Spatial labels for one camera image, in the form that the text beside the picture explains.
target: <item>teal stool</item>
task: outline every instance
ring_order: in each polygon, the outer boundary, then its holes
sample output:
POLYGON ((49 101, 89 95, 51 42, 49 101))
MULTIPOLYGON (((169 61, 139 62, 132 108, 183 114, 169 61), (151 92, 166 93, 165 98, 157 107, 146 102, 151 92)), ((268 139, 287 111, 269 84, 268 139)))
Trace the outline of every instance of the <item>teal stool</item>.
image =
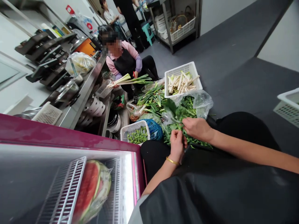
POLYGON ((155 37, 155 35, 154 35, 154 33, 153 33, 153 31, 151 30, 151 28, 150 28, 150 25, 147 23, 147 24, 145 24, 143 27, 142 27, 142 30, 143 30, 143 32, 145 33, 145 35, 146 35, 146 37, 147 37, 147 41, 150 43, 150 45, 152 46, 153 45, 153 43, 152 43, 152 38, 154 37, 155 39, 156 39, 156 37, 155 37))

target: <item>woman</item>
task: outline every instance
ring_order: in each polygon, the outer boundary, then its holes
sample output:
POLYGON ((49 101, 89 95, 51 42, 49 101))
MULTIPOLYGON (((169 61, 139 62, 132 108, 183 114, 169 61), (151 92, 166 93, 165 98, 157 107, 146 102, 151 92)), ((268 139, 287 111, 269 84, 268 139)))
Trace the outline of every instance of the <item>woman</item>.
POLYGON ((139 52, 143 52, 144 48, 147 49, 150 44, 147 41, 147 37, 142 30, 140 21, 133 8, 133 4, 139 7, 137 0, 113 0, 114 4, 120 14, 122 14, 126 20, 132 38, 134 39, 139 52))
POLYGON ((107 23, 111 25, 116 32, 118 32, 118 36, 120 39, 125 40, 126 37, 124 36, 121 27, 118 23, 119 16, 116 16, 111 9, 109 10, 106 0, 100 0, 100 4, 102 9, 105 10, 104 17, 107 23))
POLYGON ((217 120, 215 129, 202 118, 183 124, 214 148, 184 152, 187 141, 178 130, 171 148, 144 142, 149 183, 129 224, 299 223, 299 159, 280 152, 260 119, 237 112, 217 120))
MULTIPOLYGON (((100 36, 102 37, 103 45, 109 52, 106 63, 112 74, 115 75, 116 80, 126 74, 130 74, 131 78, 148 74, 153 81, 159 80, 156 64, 152 56, 141 59, 130 43, 119 40, 116 32, 106 32, 100 34, 100 36)), ((144 85, 135 84, 134 86, 135 92, 138 93, 144 85)), ((128 93, 130 99, 134 97, 131 85, 122 85, 121 87, 128 93)))

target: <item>pink shirt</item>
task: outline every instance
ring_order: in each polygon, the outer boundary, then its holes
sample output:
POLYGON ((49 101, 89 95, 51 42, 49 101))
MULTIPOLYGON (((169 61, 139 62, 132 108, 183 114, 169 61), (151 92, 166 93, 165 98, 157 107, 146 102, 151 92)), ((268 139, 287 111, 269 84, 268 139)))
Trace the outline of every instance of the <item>pink shirt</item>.
MULTIPOLYGON (((128 42, 126 41, 122 41, 121 45, 124 49, 126 49, 130 55, 132 55, 132 57, 136 60, 137 57, 139 56, 138 52, 136 51, 136 49, 128 42)), ((114 57, 113 55, 110 55, 109 57, 106 58, 106 63, 108 65, 108 68, 110 69, 110 71, 112 72, 113 75, 117 75, 119 73, 119 71, 117 71, 117 69, 114 66, 114 63, 112 60, 117 59, 117 57, 114 57)))

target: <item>red sign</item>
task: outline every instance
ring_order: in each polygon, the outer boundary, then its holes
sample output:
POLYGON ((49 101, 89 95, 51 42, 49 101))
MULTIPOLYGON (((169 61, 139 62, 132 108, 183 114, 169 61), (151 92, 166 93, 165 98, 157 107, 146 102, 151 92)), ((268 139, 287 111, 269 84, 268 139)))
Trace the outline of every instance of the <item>red sign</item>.
POLYGON ((75 11, 69 5, 65 9, 68 11, 69 14, 71 15, 75 14, 75 11))

